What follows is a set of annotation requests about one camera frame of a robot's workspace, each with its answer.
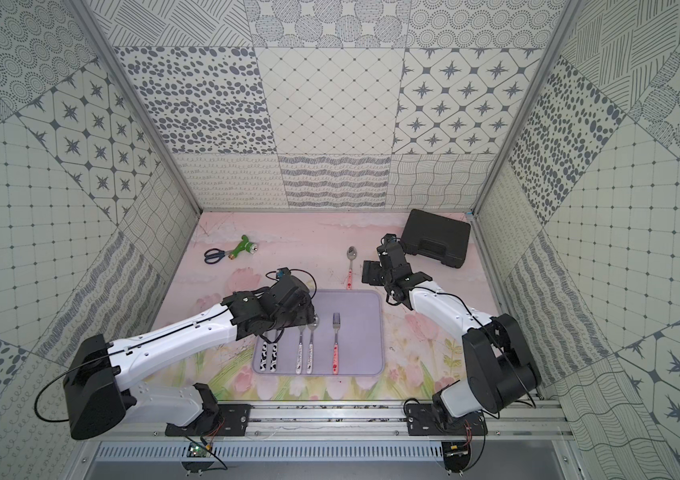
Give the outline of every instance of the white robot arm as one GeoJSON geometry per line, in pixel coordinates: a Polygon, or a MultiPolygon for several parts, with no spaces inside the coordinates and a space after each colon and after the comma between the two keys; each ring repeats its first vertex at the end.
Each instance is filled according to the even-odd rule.
{"type": "MultiPolygon", "coordinates": [[[[306,285],[289,269],[256,291],[235,292],[221,303],[173,323],[126,339],[105,342],[102,335],[79,346],[63,390],[71,437],[92,438],[124,422],[165,422],[168,436],[199,436],[220,422],[220,408],[206,384],[182,389],[143,381],[162,368],[213,346],[262,335],[269,330],[314,321],[306,285]]],[[[49,384],[39,391],[34,408],[49,384]]]]}
{"type": "Polygon", "coordinates": [[[516,320],[469,308],[422,272],[413,273],[395,235],[377,248],[379,262],[364,262],[362,282],[383,286],[389,305],[404,305],[435,321],[463,343],[467,379],[436,392],[434,410],[443,424],[477,410],[497,413],[540,381],[532,354],[516,320]]]}

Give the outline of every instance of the spoon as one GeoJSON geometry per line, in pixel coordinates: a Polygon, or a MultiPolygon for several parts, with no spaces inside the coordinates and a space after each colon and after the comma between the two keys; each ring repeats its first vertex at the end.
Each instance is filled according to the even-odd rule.
{"type": "Polygon", "coordinates": [[[353,259],[356,258],[356,247],[355,246],[349,246],[348,252],[345,254],[345,256],[347,256],[348,260],[351,261],[350,265],[348,265],[348,282],[345,285],[345,289],[350,290],[351,289],[351,282],[353,281],[353,259]]]}

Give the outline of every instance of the red wire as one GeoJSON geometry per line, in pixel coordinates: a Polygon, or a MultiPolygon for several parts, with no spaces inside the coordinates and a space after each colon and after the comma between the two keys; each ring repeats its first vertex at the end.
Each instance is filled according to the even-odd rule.
{"type": "Polygon", "coordinates": [[[465,423],[465,443],[463,444],[463,447],[468,445],[471,440],[474,439],[474,434],[473,431],[470,429],[470,425],[468,422],[465,423]]]}

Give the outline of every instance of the scissors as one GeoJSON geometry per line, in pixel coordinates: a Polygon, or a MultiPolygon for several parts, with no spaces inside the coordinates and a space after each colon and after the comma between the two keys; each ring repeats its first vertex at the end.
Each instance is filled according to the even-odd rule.
{"type": "Polygon", "coordinates": [[[214,265],[224,259],[229,253],[230,252],[220,250],[219,248],[210,248],[204,252],[204,263],[207,265],[214,265]]]}

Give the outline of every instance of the fork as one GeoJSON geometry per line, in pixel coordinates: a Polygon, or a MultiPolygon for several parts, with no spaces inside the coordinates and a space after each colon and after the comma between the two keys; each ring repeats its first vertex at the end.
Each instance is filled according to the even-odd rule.
{"type": "Polygon", "coordinates": [[[332,328],[335,330],[335,355],[332,358],[332,374],[337,375],[340,370],[338,362],[338,332],[340,331],[340,313],[335,312],[332,315],[332,328]]]}
{"type": "Polygon", "coordinates": [[[313,373],[313,331],[318,326],[318,315],[313,314],[313,323],[308,324],[308,330],[311,331],[311,339],[308,342],[308,364],[306,365],[306,373],[313,373]]]}

